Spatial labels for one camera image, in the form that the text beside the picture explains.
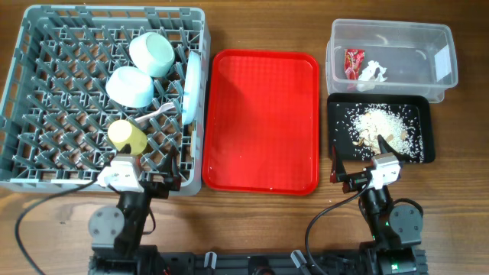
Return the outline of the green bowl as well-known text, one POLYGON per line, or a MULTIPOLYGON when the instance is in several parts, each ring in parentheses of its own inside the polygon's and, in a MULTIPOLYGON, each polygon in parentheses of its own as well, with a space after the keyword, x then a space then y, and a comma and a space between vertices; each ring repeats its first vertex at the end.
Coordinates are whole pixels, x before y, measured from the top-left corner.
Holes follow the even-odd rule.
POLYGON ((171 43, 154 32, 144 33, 132 40, 129 55, 138 69, 155 78, 166 76, 175 61, 171 43))

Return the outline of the red plastic tray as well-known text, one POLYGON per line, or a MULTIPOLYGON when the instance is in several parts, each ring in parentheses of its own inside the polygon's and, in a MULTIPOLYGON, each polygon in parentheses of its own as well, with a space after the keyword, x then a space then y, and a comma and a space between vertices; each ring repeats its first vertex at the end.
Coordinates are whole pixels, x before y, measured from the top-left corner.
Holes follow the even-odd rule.
POLYGON ((319 64, 307 53, 215 55, 202 179, 216 190, 309 195, 319 181, 319 64))

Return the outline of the white tissue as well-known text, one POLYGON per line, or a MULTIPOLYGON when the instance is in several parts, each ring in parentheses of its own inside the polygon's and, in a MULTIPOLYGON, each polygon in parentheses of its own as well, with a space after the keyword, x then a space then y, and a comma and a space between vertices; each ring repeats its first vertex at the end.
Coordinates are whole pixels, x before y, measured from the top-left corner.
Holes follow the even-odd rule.
POLYGON ((387 68, 381 66, 377 61, 370 60, 366 68, 364 68, 358 77, 359 84, 356 89, 359 92, 369 91, 375 88, 376 83, 382 83, 387 80, 384 76, 387 68))

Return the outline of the yellow plastic cup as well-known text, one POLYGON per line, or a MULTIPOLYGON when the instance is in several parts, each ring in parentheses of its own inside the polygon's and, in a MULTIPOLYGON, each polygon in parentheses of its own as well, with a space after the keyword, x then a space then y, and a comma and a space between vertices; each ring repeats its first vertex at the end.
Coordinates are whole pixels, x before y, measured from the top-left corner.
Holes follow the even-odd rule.
POLYGON ((121 150, 125 145, 131 146, 131 154, 141 154, 147 146, 146 134, 126 120, 117 120, 108 127, 108 139, 121 150))

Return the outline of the white plastic fork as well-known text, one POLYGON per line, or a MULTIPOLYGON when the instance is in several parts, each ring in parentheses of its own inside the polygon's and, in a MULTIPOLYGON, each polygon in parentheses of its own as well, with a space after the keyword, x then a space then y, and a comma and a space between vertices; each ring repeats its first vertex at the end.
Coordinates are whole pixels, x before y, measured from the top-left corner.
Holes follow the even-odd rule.
POLYGON ((165 103, 165 104, 161 105, 156 111, 153 111, 149 114, 142 115, 142 116, 136 118, 135 122, 138 124, 143 124, 146 121, 150 120, 151 118, 157 117, 158 115, 160 115, 166 111, 169 111, 173 108, 175 108, 175 105, 172 102, 165 103))

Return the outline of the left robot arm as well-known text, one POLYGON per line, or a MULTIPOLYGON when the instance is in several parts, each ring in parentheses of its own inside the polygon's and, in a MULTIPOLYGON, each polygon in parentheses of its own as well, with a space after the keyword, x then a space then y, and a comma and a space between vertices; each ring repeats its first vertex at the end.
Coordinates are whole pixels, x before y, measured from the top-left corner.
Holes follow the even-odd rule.
POLYGON ((140 178, 140 158, 130 154, 126 144, 102 169, 97 178, 101 186, 119 194, 115 206, 98 209, 89 220, 93 256, 89 274, 170 274, 170 267, 154 245, 141 245, 144 226, 152 199, 167 199, 180 190, 178 150, 172 147, 163 158, 164 178, 148 181, 140 178))

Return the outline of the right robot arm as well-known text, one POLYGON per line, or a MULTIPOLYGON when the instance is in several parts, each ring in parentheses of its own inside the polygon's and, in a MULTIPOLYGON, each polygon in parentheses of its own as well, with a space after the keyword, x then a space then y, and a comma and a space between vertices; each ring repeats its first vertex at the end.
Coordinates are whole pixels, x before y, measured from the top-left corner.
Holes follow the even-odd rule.
POLYGON ((371 165, 358 173, 347 173, 336 147, 332 147, 330 180, 342 183, 344 193, 359 195, 359 208, 373 240, 360 244, 359 267, 366 274, 427 274, 422 242, 423 208, 412 199, 392 199, 388 186, 400 179, 409 157, 396 152, 377 136, 381 149, 371 165))

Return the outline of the rice and food scraps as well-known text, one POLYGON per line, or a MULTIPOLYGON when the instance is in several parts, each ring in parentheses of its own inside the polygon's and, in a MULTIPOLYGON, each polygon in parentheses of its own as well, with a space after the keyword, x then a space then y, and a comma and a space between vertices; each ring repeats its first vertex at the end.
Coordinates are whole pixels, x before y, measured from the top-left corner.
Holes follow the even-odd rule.
POLYGON ((405 104, 341 102, 332 105, 332 141, 345 160, 370 160, 378 155, 380 134, 409 162, 425 160, 417 107, 405 104))

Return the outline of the large light blue plate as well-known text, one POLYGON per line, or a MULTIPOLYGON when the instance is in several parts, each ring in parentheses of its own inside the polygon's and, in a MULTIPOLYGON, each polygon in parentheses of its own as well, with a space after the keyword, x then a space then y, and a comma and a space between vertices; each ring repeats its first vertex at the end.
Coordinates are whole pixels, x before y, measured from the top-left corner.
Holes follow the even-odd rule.
POLYGON ((185 86, 182 102, 182 123, 189 125, 193 122, 199 104, 201 81, 201 58, 196 52, 189 54, 186 68, 185 86))

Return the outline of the small light blue bowl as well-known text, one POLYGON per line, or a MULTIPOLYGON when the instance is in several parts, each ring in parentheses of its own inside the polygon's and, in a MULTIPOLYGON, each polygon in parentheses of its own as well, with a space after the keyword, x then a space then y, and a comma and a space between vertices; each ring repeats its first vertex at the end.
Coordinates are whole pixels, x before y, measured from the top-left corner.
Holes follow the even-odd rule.
POLYGON ((133 66, 121 66, 109 77, 105 90, 110 99, 130 108, 143 108, 154 98, 153 79, 133 66))

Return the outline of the red snack wrapper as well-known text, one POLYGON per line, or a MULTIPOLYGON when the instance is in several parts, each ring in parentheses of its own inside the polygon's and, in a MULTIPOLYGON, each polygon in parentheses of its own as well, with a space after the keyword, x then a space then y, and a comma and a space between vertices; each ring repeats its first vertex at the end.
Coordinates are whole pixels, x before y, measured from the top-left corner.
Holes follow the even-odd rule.
POLYGON ((344 72, 349 80, 357 80, 359 70, 364 60, 364 50, 361 49, 346 49, 344 59, 344 72))

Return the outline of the grey dishwasher rack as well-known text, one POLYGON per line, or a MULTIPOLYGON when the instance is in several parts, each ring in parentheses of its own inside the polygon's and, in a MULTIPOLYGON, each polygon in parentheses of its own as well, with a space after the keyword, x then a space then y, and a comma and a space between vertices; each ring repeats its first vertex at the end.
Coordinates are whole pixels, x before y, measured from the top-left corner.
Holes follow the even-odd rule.
POLYGON ((202 186, 205 103, 190 124, 183 121, 189 56, 199 55, 200 89, 209 76, 211 36, 200 8, 33 5, 21 22, 1 100, 1 185, 26 193, 57 193, 79 185, 99 191, 95 178, 116 149, 107 136, 118 120, 135 121, 163 104, 173 108, 141 125, 147 149, 141 178, 164 176, 164 158, 177 150, 180 195, 202 186), (131 65, 129 45, 154 32, 176 55, 166 76, 154 80, 144 108, 112 100, 111 74, 131 65))

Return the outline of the black tray bin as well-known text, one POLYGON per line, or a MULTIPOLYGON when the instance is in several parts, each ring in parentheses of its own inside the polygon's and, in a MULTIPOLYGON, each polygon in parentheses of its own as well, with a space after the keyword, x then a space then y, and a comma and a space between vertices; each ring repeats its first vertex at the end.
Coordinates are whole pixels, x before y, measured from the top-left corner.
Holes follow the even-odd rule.
POLYGON ((329 151, 369 161, 382 138, 406 163, 435 159, 429 102, 419 95, 333 93, 328 97, 329 151))

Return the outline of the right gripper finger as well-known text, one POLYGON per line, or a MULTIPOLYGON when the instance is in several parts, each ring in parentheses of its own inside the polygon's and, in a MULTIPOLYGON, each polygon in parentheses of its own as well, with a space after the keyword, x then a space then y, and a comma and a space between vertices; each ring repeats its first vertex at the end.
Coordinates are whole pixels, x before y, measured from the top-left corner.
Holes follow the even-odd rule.
POLYGON ((347 173, 343 165, 342 159, 337 153, 335 145, 332 146, 331 157, 332 157, 332 168, 330 174, 330 182, 340 183, 346 181, 347 173))
POLYGON ((396 152, 380 134, 377 136, 377 141, 382 154, 393 154, 399 161, 401 161, 400 154, 396 152))

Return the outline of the clear plastic bin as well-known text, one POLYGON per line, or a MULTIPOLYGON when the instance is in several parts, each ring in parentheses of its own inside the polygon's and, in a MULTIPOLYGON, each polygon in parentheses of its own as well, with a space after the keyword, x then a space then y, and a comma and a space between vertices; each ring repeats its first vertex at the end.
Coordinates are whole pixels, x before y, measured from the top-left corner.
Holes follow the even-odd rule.
POLYGON ((458 64, 451 29, 445 24, 405 21, 336 19, 326 48, 326 85, 329 94, 370 93, 420 95, 439 103, 445 91, 458 85, 458 64), (361 73, 376 62, 375 78, 349 79, 345 54, 363 50, 361 73))

